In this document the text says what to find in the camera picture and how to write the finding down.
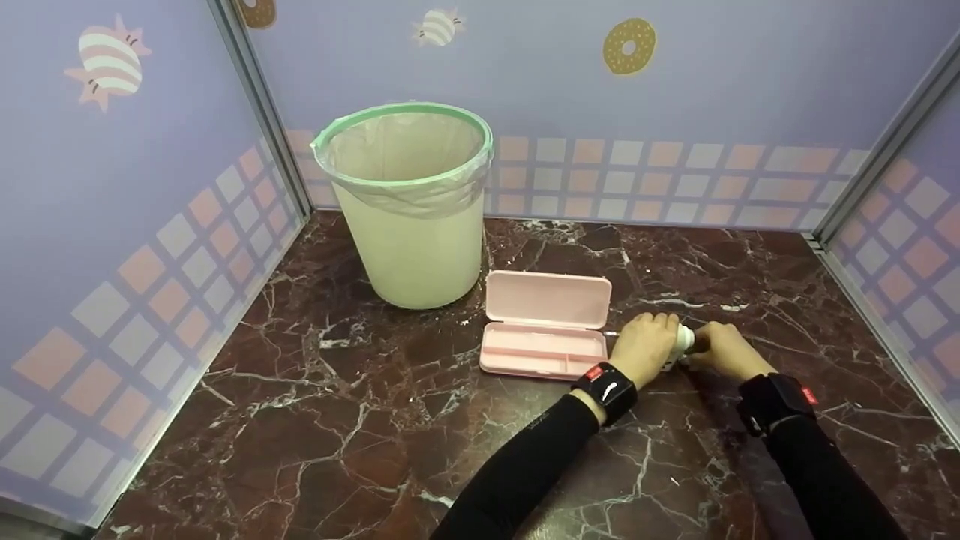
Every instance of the person's left hand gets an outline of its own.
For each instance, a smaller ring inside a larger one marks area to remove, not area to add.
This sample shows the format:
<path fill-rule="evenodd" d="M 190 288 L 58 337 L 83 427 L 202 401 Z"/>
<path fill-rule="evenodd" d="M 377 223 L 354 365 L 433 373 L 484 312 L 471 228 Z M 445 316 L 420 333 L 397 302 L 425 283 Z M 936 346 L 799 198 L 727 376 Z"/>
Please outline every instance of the person's left hand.
<path fill-rule="evenodd" d="M 640 313 L 624 325 L 613 345 L 610 364 L 639 389 L 660 372 L 677 341 L 680 317 L 674 313 Z"/>

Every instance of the trash can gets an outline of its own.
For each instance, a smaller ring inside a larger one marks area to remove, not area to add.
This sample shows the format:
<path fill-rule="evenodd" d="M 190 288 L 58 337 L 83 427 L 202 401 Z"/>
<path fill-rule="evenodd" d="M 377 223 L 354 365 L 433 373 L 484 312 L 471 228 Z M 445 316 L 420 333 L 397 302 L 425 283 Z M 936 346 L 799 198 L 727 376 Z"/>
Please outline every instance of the trash can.
<path fill-rule="evenodd" d="M 468 110 L 398 103 L 335 120 L 310 144 L 376 293 L 449 304 L 480 275 L 490 126 Z"/>

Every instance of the white bottle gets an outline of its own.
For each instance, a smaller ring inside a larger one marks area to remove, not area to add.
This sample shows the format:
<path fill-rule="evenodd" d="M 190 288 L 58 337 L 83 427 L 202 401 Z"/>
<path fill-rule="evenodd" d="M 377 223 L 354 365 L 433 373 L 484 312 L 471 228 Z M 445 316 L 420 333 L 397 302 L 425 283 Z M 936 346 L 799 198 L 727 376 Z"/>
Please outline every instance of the white bottle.
<path fill-rule="evenodd" d="M 677 360 L 684 355 L 684 352 L 693 347 L 693 330 L 680 325 L 677 327 L 677 341 L 673 344 L 673 349 L 670 350 L 670 356 L 667 357 L 666 363 L 663 364 L 663 367 L 660 368 L 661 371 L 668 371 L 673 367 L 673 364 L 677 363 Z"/>

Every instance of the red tag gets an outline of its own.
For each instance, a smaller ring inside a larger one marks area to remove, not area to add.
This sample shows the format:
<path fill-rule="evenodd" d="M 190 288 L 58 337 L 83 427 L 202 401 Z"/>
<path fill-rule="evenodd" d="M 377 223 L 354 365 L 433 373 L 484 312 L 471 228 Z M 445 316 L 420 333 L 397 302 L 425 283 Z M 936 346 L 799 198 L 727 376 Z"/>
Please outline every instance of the red tag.
<path fill-rule="evenodd" d="M 600 366 L 593 366 L 587 370 L 587 379 L 591 381 L 596 380 L 597 377 L 600 377 L 600 374 L 603 373 L 603 368 Z"/>
<path fill-rule="evenodd" d="M 806 396 L 806 402 L 811 405 L 816 405 L 820 402 L 817 401 L 817 397 L 813 395 L 813 391 L 804 386 L 804 395 Z"/>

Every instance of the green rim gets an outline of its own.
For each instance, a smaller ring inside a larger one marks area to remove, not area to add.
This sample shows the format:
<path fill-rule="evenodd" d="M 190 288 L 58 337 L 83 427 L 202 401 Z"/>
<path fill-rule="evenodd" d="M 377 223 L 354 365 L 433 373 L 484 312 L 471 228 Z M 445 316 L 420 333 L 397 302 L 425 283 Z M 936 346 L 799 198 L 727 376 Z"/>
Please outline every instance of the green rim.
<path fill-rule="evenodd" d="M 317 138 L 313 139 L 313 142 L 310 143 L 310 148 L 314 151 L 314 158 L 317 155 L 318 148 L 324 148 L 329 144 L 330 140 L 342 133 L 343 131 L 352 128 L 353 126 L 366 122 L 372 118 L 378 116 L 385 116 L 387 114 L 397 114 L 399 112 L 432 112 L 434 114 L 443 114 L 446 116 L 452 116 L 453 118 L 459 118 L 468 124 L 471 124 L 474 128 L 483 132 L 483 145 L 477 151 L 477 153 L 467 160 L 463 165 L 455 169 L 443 172 L 441 174 L 428 176 L 425 178 L 417 178 L 414 180 L 399 180 L 395 182 L 390 182 L 390 185 L 401 187 L 407 185 L 418 185 L 418 184 L 429 184 L 435 182 L 447 176 L 458 174 L 464 172 L 465 170 L 472 167 L 473 162 L 477 159 L 478 156 L 489 155 L 493 147 L 493 133 L 490 131 L 490 126 L 487 125 L 487 122 L 483 121 L 483 118 L 477 116 L 476 114 L 470 112 L 466 109 L 460 109 L 459 107 L 453 107 L 451 105 L 444 105 L 443 103 L 431 103 L 426 101 L 413 101 L 406 103 L 393 103 L 391 105 L 381 105 L 379 107 L 371 107 L 369 109 L 359 110 L 354 114 L 349 116 L 344 116 L 343 118 L 338 118 L 333 121 L 327 128 L 320 132 L 317 135 Z M 341 173 L 336 173 L 335 175 L 338 179 L 350 182 L 352 184 L 359 185 L 384 185 L 383 181 L 380 180 L 364 180 L 362 178 L 354 178 Z"/>

